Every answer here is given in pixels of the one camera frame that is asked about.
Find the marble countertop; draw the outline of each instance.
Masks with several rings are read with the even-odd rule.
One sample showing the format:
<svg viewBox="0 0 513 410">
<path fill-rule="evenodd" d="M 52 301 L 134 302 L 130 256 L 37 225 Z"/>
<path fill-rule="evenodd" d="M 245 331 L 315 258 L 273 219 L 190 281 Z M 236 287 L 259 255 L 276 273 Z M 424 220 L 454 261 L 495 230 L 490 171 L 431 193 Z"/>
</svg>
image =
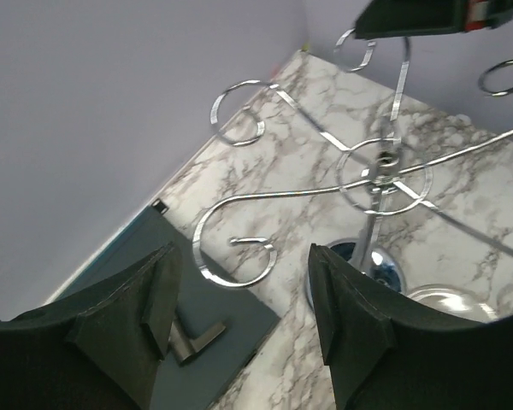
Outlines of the marble countertop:
<svg viewBox="0 0 513 410">
<path fill-rule="evenodd" d="M 392 100 L 392 90 L 302 52 L 275 81 L 348 146 L 377 136 L 380 117 Z M 204 211 L 227 196 L 336 185 L 337 149 L 269 91 L 257 94 L 251 106 L 266 123 L 258 143 L 234 148 L 212 139 L 161 194 L 169 206 L 168 219 L 188 237 Z M 429 159 L 492 136 L 463 115 L 448 115 L 408 97 L 398 125 L 404 140 Z M 227 125 L 231 138 L 247 139 L 254 132 L 243 114 Z M 350 161 L 346 181 L 357 179 L 362 169 Z M 498 143 L 434 167 L 433 176 L 429 200 L 513 248 L 513 143 Z M 407 181 L 414 190 L 418 178 Z M 334 408 L 315 319 L 305 301 L 304 275 L 311 243 L 356 237 L 363 222 L 364 215 L 338 193 L 238 202 L 211 217 L 203 250 L 235 278 L 254 277 L 268 257 L 258 247 L 229 247 L 227 240 L 273 240 L 279 251 L 275 269 L 252 290 L 282 318 L 214 409 Z M 424 284 L 454 285 L 472 290 L 501 316 L 513 313 L 513 259 L 425 208 L 384 219 L 379 242 L 401 264 L 409 290 Z"/>
</svg>

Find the purple-gray wall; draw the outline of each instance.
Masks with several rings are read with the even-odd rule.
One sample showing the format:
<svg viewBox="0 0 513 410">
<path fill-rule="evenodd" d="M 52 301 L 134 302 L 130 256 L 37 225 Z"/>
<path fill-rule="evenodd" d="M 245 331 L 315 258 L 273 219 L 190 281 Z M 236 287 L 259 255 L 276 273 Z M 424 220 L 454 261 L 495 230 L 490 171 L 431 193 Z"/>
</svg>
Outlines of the purple-gray wall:
<svg viewBox="0 0 513 410">
<path fill-rule="evenodd" d="M 43 303 L 209 139 L 224 86 L 305 39 L 302 0 L 1 0 L 0 319 Z"/>
<path fill-rule="evenodd" d="M 352 27 L 369 3 L 369 0 L 304 1 L 311 52 L 328 60 L 332 59 L 336 40 Z M 496 30 L 412 41 L 407 94 L 449 113 L 466 114 L 475 124 L 496 132 L 513 127 L 513 96 L 487 98 L 476 85 L 486 68 L 513 58 L 513 21 Z M 347 40 L 345 61 L 358 64 L 364 50 L 363 41 Z M 394 88 L 402 53 L 400 39 L 380 40 L 373 60 L 360 74 Z M 513 85 L 513 68 L 499 73 L 491 84 Z"/>
</svg>

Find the marble surface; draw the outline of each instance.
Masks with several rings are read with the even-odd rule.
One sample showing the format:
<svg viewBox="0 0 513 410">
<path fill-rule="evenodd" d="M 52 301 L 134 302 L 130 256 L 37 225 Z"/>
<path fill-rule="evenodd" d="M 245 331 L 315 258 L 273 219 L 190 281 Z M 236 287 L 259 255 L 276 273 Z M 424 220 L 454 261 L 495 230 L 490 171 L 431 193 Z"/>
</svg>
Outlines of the marble surface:
<svg viewBox="0 0 513 410">
<path fill-rule="evenodd" d="M 275 79 L 344 144 L 375 138 L 392 90 L 298 52 Z M 233 148 L 212 140 L 163 191 L 168 219 L 188 237 L 206 208 L 244 193 L 336 185 L 339 151 L 278 97 L 261 92 L 251 106 L 266 122 L 256 144 Z M 452 116 L 406 97 L 399 132 L 419 155 L 431 159 L 491 133 L 469 118 Z M 228 136 L 245 139 L 255 126 L 244 114 L 228 123 Z M 346 164 L 345 180 L 363 166 Z M 428 199 L 452 216 L 513 247 L 513 143 L 499 143 L 433 168 Z M 422 187 L 422 173 L 407 184 Z M 365 199 L 365 192 L 354 191 Z M 401 194 L 393 207 L 404 203 Z M 311 243 L 354 237 L 364 215 L 340 194 L 238 202 L 214 214 L 203 233 L 203 250 L 238 279 L 260 272 L 268 257 L 258 247 L 229 247 L 230 237 L 270 237 L 279 250 L 270 277 L 253 288 L 282 320 L 256 358 L 240 373 L 214 409 L 333 409 L 328 369 L 323 366 L 315 320 L 304 299 Z M 446 225 L 425 208 L 384 220 L 379 242 L 401 263 L 407 286 L 450 284 L 472 290 L 500 315 L 513 313 L 513 259 Z"/>
</svg>

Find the wall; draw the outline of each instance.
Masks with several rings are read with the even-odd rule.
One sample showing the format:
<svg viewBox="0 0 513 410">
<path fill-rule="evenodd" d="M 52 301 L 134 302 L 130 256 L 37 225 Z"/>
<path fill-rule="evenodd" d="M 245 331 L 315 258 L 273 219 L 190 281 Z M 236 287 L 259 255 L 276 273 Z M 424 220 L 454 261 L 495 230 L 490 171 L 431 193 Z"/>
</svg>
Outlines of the wall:
<svg viewBox="0 0 513 410">
<path fill-rule="evenodd" d="M 305 25 L 300 0 L 1 0 L 0 319 L 71 278 Z"/>
<path fill-rule="evenodd" d="M 369 3 L 369 0 L 304 1 L 311 51 L 328 60 L 332 59 L 336 40 L 352 27 Z M 453 114 L 467 114 L 478 126 L 496 132 L 513 127 L 513 96 L 484 97 L 476 85 L 485 69 L 513 58 L 513 21 L 496 30 L 413 38 L 412 44 L 412 64 L 406 87 L 409 95 Z M 363 41 L 347 40 L 345 61 L 358 64 L 364 50 Z M 400 39 L 382 39 L 373 61 L 360 73 L 394 88 L 402 53 Z M 513 85 L 513 68 L 499 73 L 491 85 Z"/>
</svg>

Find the metal mug rack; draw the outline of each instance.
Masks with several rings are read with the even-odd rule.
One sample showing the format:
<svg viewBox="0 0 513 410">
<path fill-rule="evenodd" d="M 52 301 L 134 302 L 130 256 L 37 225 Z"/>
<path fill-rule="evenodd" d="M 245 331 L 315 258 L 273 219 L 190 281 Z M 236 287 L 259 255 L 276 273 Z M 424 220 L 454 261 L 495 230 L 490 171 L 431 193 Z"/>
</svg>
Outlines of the metal mug rack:
<svg viewBox="0 0 513 410">
<path fill-rule="evenodd" d="M 366 66 L 368 66 L 368 64 L 371 62 L 374 53 L 374 47 L 376 46 L 375 41 L 369 41 L 367 51 L 361 64 L 359 64 L 359 66 L 357 67 L 347 67 L 340 61 L 340 51 L 342 50 L 346 39 L 350 38 L 353 33 L 353 29 L 346 31 L 339 38 L 333 50 L 334 62 L 338 67 L 340 67 L 343 71 L 347 73 L 356 73 L 363 70 Z M 355 242 L 355 248 L 353 249 L 350 263 L 355 268 L 357 268 L 365 274 L 368 274 L 369 276 L 373 276 L 373 264 L 375 264 L 375 262 L 373 261 L 373 252 L 375 250 L 380 252 L 379 250 L 377 250 L 380 249 L 380 247 L 376 245 L 376 240 L 380 232 L 380 223 L 382 219 L 388 216 L 403 214 L 415 207 L 427 208 L 429 211 L 431 211 L 433 214 L 441 218 L 450 226 L 453 226 L 459 231 L 462 231 L 463 233 L 470 235 L 474 239 L 481 241 L 513 257 L 513 248 L 501 243 L 500 241 L 497 241 L 496 239 L 493 239 L 492 237 L 489 237 L 483 232 L 477 231 L 476 229 L 468 225 L 465 225 L 461 220 L 458 220 L 450 216 L 448 213 L 441 210 L 438 206 L 436 206 L 431 201 L 426 199 L 433 183 L 433 166 L 448 161 L 452 161 L 465 155 L 472 154 L 480 149 L 484 149 L 489 145 L 496 144 L 500 141 L 505 140 L 506 138 L 512 137 L 513 129 L 508 130 L 507 132 L 503 132 L 497 135 L 496 137 L 490 138 L 485 142 L 472 144 L 469 147 L 460 149 L 451 154 L 442 155 L 431 161 L 425 161 L 422 155 L 420 155 L 410 144 L 408 144 L 402 139 L 400 133 L 396 131 L 395 126 L 396 121 L 398 119 L 399 110 L 403 101 L 404 85 L 406 83 L 407 74 L 409 72 L 411 54 L 410 39 L 405 37 L 402 38 L 402 40 L 404 44 L 404 59 L 398 76 L 397 88 L 393 96 L 391 112 L 389 116 L 384 117 L 383 121 L 381 122 L 380 136 L 378 138 L 363 140 L 361 143 L 357 143 L 356 145 L 353 145 L 351 147 L 346 146 L 341 141 L 339 141 L 331 132 L 327 131 L 306 110 L 304 110 L 304 108 L 294 98 L 292 98 L 285 90 L 283 90 L 280 87 L 280 85 L 274 82 L 249 79 L 246 81 L 242 81 L 236 85 L 232 85 L 216 98 L 211 108 L 210 122 L 213 131 L 215 132 L 215 135 L 225 144 L 231 145 L 236 148 L 245 147 L 256 143 L 264 136 L 266 126 L 262 119 L 259 117 L 258 113 L 253 111 L 250 106 L 243 107 L 242 112 L 248 114 L 250 118 L 252 118 L 256 123 L 256 134 L 253 138 L 241 141 L 234 141 L 231 138 L 229 138 L 221 130 L 221 127 L 219 126 L 219 108 L 224 99 L 226 98 L 226 96 L 228 96 L 231 92 L 241 87 L 254 86 L 265 88 L 274 92 L 277 96 L 280 97 L 280 99 L 283 102 L 285 102 L 298 114 L 300 114 L 317 131 L 317 133 L 319 133 L 323 138 L 325 138 L 333 147 L 335 147 L 339 151 L 339 159 L 336 166 L 335 176 L 337 184 L 335 186 L 311 190 L 287 190 L 277 192 L 235 195 L 225 198 L 217 202 L 211 208 L 209 208 L 207 212 L 203 215 L 201 220 L 198 222 L 192 238 L 192 252 L 194 261 L 197 264 L 202 275 L 207 280 L 218 286 L 228 289 L 243 289 L 251 287 L 263 281 L 273 271 L 278 255 L 277 249 L 274 247 L 271 241 L 265 237 L 233 238 L 230 240 L 231 246 L 238 246 L 242 244 L 259 244 L 263 246 L 268 252 L 268 265 L 262 272 L 256 275 L 253 279 L 248 280 L 246 282 L 234 282 L 231 280 L 224 279 L 211 272 L 209 267 L 203 260 L 201 242 L 202 235 L 205 229 L 205 224 L 209 220 L 211 215 L 214 214 L 217 210 L 234 202 L 261 201 L 301 196 L 317 196 L 331 193 L 339 193 L 352 207 L 358 209 L 359 211 L 367 215 L 364 228 L 361 230 L 359 237 Z M 503 91 L 491 91 L 486 85 L 487 77 L 491 73 L 494 73 L 501 68 L 512 65 L 513 60 L 509 60 L 503 61 L 498 65 L 489 68 L 479 77 L 478 86 L 487 95 L 492 97 L 505 97 L 510 94 L 513 94 L 513 87 Z M 363 155 L 361 155 L 358 152 L 359 149 L 367 145 L 377 145 L 379 148 L 380 153 L 374 159 L 374 161 L 367 160 Z M 416 157 L 419 158 L 419 163 L 409 167 L 404 166 L 403 158 L 404 153 L 406 153 L 407 150 L 412 151 L 416 155 Z M 366 172 L 363 173 L 364 178 L 352 180 L 349 182 L 343 180 L 342 171 L 348 160 L 357 161 L 367 167 Z M 418 171 L 423 171 L 424 175 L 424 184 L 420 193 L 414 192 L 403 180 L 403 176 Z M 357 187 L 365 187 L 367 189 L 367 192 L 370 195 L 371 199 L 371 206 L 369 208 L 364 207 L 362 204 L 356 202 L 351 197 L 351 190 Z M 403 208 L 390 209 L 389 196 L 393 192 L 404 193 L 409 199 L 412 200 L 412 202 L 408 206 Z"/>
</svg>

